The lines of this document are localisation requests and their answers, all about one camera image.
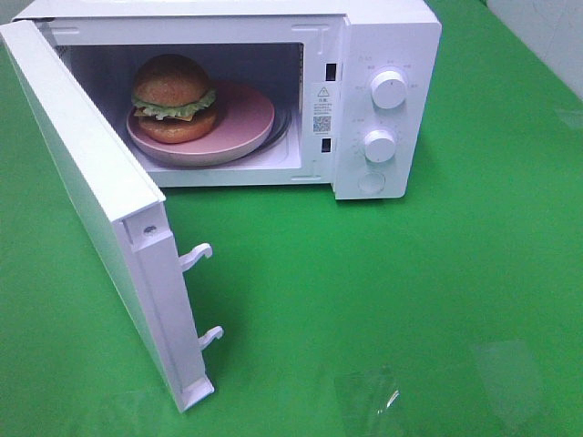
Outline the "glass microwave turntable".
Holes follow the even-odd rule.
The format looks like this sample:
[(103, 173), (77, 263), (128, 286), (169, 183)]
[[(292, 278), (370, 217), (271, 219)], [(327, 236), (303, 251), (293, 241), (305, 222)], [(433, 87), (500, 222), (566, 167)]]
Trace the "glass microwave turntable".
[(270, 150), (286, 135), (292, 122), (292, 112), (289, 108), (282, 105), (276, 105), (274, 109), (274, 119), (269, 135), (257, 148), (247, 155), (247, 158), (258, 156), (259, 154)]

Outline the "large white upper knob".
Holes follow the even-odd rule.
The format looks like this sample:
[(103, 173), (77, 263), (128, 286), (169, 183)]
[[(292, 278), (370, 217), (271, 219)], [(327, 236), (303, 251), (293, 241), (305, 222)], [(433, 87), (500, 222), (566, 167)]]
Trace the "large white upper knob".
[(400, 70), (386, 68), (373, 76), (370, 91), (372, 101), (377, 107), (394, 109), (406, 99), (407, 82)]

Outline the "white microwave oven body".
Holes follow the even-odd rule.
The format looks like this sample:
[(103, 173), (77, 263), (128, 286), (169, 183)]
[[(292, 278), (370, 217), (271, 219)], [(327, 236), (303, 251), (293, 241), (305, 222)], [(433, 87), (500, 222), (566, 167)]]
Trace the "white microwave oven body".
[[(11, 23), (24, 20), (158, 186), (328, 184), (338, 199), (405, 193), (442, 30), (422, 1), (35, 1)], [(132, 78), (164, 53), (194, 58), (213, 79), (254, 86), (289, 108), (286, 135), (258, 156), (212, 167), (147, 157), (126, 127)], [(394, 109), (371, 97), (373, 76), (386, 68), (407, 82)], [(364, 155), (363, 139), (376, 129), (396, 141), (384, 163)], [(382, 192), (359, 189), (369, 172), (384, 174)]]

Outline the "round door release button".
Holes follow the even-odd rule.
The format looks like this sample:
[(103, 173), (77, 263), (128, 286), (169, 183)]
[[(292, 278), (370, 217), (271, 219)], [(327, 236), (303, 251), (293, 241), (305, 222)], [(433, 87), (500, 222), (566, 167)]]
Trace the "round door release button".
[(362, 193), (373, 195), (384, 190), (385, 182), (384, 174), (369, 172), (359, 178), (358, 187)]

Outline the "small white lower knob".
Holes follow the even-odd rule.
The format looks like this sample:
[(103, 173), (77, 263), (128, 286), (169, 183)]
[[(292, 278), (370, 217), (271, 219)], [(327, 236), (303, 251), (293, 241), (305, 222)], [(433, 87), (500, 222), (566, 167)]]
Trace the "small white lower knob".
[(365, 158), (373, 163), (384, 163), (390, 160), (396, 151), (394, 135), (382, 129), (369, 132), (363, 139)]

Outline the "pink plate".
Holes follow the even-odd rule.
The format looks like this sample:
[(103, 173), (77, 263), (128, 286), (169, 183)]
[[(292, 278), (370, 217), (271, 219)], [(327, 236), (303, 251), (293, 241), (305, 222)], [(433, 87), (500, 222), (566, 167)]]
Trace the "pink plate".
[(134, 144), (147, 156), (174, 167), (208, 167), (242, 158), (257, 149), (271, 133), (275, 109), (257, 89), (237, 82), (216, 83), (218, 118), (204, 137), (165, 144), (149, 137), (137, 118), (127, 116), (127, 130)]

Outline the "burger with lettuce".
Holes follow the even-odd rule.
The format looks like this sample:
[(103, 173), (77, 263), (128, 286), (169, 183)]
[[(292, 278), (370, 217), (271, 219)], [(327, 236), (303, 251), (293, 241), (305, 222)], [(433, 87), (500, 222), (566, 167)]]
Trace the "burger with lettuce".
[(135, 74), (130, 121), (164, 144), (200, 139), (218, 118), (216, 90), (194, 60), (166, 54), (150, 58)]

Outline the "white microwave door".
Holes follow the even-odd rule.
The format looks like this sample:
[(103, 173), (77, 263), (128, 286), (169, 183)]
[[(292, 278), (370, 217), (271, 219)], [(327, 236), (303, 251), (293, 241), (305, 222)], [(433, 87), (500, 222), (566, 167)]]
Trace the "white microwave door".
[(184, 274), (212, 248), (179, 254), (164, 195), (37, 26), (3, 25), (4, 42), (68, 197), (180, 411), (212, 394)]

